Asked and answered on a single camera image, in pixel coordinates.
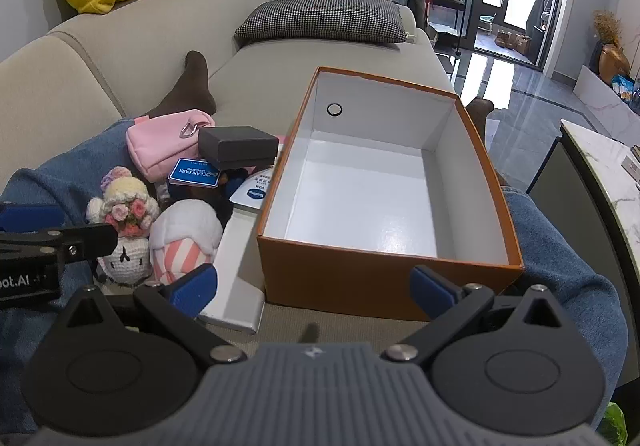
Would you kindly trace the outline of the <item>marble top coffee table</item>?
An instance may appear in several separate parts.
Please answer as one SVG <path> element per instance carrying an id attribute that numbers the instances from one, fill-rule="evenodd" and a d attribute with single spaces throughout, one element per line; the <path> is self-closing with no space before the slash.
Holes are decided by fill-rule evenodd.
<path id="1" fill-rule="evenodd" d="M 619 385 L 639 378 L 639 184 L 631 150 L 563 120 L 527 194 L 572 248 L 615 286 L 628 327 Z"/>

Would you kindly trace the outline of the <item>leg brown sock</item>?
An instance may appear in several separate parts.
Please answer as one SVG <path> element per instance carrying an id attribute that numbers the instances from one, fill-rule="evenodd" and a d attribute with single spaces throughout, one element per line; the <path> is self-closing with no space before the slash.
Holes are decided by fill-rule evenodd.
<path id="1" fill-rule="evenodd" d="M 183 110 L 201 110 L 209 115 L 217 107 L 208 88 L 205 56 L 186 55 L 186 66 L 174 88 L 147 114 L 151 118 Z M 10 203 L 47 203 L 62 209 L 65 223 L 79 226 L 86 221 L 86 208 L 100 190 L 102 177 L 117 166 L 134 169 L 126 144 L 131 118 L 120 119 L 110 128 L 66 153 L 55 156 L 37 169 L 16 171 L 1 199 Z M 65 267 L 62 295 L 55 301 L 17 307 L 1 312 L 1 443 L 21 445 L 37 432 L 21 392 L 21 377 L 32 354 L 49 331 L 70 296 L 93 282 L 87 262 Z"/>
<path id="2" fill-rule="evenodd" d="M 596 273 L 538 209 L 528 195 L 498 179 L 510 210 L 524 273 L 508 291 L 522 293 L 533 284 L 547 286 L 582 334 L 605 379 L 596 421 L 602 419 L 626 359 L 628 328 L 620 297 L 608 278 Z"/>

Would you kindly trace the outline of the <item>golden vase dried flowers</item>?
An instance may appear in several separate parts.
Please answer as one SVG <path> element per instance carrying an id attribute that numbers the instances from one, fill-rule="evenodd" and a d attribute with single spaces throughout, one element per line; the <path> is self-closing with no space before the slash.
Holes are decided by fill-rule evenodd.
<path id="1" fill-rule="evenodd" d="M 613 12 L 593 12 L 593 29 L 597 42 L 591 54 L 589 68 L 608 86 L 617 75 L 627 76 L 630 63 L 620 39 L 620 20 Z"/>

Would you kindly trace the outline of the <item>grey checked cushion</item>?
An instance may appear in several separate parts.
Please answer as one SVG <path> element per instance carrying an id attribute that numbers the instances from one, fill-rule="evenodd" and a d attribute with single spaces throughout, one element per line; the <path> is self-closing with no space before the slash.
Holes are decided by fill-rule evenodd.
<path id="1" fill-rule="evenodd" d="M 388 0 L 272 0 L 235 30 L 243 41 L 314 38 L 378 44 L 401 43 L 407 30 Z"/>

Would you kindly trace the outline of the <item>white lotion tube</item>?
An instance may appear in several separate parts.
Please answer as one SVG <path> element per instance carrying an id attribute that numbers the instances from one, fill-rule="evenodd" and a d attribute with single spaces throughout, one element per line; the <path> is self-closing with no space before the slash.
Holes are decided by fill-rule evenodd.
<path id="1" fill-rule="evenodd" d="M 256 171 L 231 195 L 230 201 L 235 205 L 247 209 L 260 210 L 262 202 L 267 196 L 273 168 Z"/>

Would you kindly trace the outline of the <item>right leg brown sock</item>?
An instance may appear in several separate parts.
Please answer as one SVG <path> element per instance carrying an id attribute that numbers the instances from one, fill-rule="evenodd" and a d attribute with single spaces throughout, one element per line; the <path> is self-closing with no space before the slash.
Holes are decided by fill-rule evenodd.
<path id="1" fill-rule="evenodd" d="M 602 419 L 626 359 L 628 328 L 620 297 L 608 278 L 596 273 L 538 209 L 528 195 L 498 179 L 510 210 L 524 273 L 508 291 L 522 293 L 533 284 L 547 286 L 582 334 L 605 379 L 596 421 Z"/>

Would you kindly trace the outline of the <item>dark grey gift box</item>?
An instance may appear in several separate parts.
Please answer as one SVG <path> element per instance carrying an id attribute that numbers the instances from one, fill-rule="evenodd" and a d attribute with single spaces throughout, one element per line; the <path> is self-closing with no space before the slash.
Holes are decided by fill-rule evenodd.
<path id="1" fill-rule="evenodd" d="M 220 171 L 272 166 L 279 145 L 277 136 L 253 127 L 208 127 L 198 131 L 198 152 Z"/>

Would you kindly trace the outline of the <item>blue Ocean Park tag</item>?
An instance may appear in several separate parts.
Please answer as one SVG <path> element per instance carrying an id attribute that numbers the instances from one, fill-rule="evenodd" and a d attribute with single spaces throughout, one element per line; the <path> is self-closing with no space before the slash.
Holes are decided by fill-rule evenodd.
<path id="1" fill-rule="evenodd" d="M 216 188 L 219 177 L 220 171 L 206 160 L 181 158 L 169 173 L 168 182 L 172 185 Z"/>

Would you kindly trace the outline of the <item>crochet bunny doll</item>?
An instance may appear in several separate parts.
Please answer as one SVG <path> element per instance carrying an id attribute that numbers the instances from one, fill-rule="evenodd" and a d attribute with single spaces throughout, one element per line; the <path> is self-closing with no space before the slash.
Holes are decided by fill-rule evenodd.
<path id="1" fill-rule="evenodd" d="M 125 167 L 115 167 L 101 180 L 101 197 L 90 199 L 89 223 L 112 225 L 117 233 L 115 249 L 98 258 L 103 275 L 112 283 L 134 286 L 152 273 L 149 236 L 160 206 L 146 185 Z"/>

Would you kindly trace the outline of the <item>white box lid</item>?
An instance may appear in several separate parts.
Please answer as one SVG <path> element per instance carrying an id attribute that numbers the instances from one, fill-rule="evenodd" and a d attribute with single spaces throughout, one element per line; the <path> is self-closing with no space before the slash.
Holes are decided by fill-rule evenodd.
<path id="1" fill-rule="evenodd" d="M 214 260 L 218 274 L 216 296 L 198 317 L 246 333 L 257 333 L 265 306 L 264 273 L 256 227 L 258 212 L 235 207 Z"/>

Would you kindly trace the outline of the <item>orange cardboard box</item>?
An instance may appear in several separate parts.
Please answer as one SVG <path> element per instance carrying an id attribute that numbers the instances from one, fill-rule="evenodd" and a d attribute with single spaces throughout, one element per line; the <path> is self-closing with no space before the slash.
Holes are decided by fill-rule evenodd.
<path id="1" fill-rule="evenodd" d="M 312 77 L 257 224 L 266 299 L 420 321 L 410 273 L 509 287 L 524 269 L 494 167 L 459 96 L 353 70 Z"/>

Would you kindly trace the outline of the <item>beige sofa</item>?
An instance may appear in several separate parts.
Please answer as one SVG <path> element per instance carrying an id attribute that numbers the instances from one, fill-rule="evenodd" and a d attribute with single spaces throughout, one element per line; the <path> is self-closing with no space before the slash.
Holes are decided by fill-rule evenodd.
<path id="1" fill-rule="evenodd" d="M 1 175 L 35 168 L 122 118 L 156 106 L 204 55 L 219 125 L 283 134 L 320 66 L 447 90 L 450 80 L 409 10 L 408 40 L 380 46 L 326 39 L 241 42 L 236 29 L 267 0 L 134 0 L 80 14 L 1 64 Z"/>

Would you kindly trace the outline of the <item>left leg brown sock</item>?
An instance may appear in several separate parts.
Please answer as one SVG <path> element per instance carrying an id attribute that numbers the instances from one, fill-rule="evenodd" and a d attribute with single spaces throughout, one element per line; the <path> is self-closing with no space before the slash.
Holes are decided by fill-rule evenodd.
<path id="1" fill-rule="evenodd" d="M 208 88 L 205 56 L 186 55 L 186 66 L 174 88 L 147 114 L 151 118 L 183 110 L 201 110 L 209 115 L 217 107 Z M 102 177 L 117 166 L 134 169 L 126 144 L 131 118 L 120 119 L 110 128 L 66 153 L 55 156 L 37 169 L 16 171 L 1 199 L 10 203 L 47 203 L 62 209 L 65 223 L 79 226 L 86 221 L 86 208 L 100 190 Z M 21 392 L 21 377 L 32 354 L 49 331 L 70 296 L 93 282 L 87 262 L 65 267 L 62 295 L 55 301 L 17 307 L 1 312 L 1 443 L 21 445 L 37 432 Z"/>

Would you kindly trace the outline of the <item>white plush striped doll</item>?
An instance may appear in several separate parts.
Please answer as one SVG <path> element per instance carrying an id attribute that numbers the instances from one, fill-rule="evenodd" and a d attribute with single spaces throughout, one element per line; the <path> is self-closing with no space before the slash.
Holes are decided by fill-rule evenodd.
<path id="1" fill-rule="evenodd" d="M 153 278 L 169 285 L 203 264 L 212 264 L 224 229 L 203 200 L 173 203 L 155 220 L 149 236 Z"/>

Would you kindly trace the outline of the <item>pink zip pouch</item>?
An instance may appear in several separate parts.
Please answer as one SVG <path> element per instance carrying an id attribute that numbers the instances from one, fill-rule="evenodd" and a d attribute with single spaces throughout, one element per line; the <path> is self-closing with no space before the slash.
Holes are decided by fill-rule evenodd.
<path id="1" fill-rule="evenodd" d="M 198 159 L 198 131 L 213 128 L 215 121 L 203 110 L 134 119 L 127 129 L 129 155 L 150 183 L 168 178 L 179 159 Z"/>

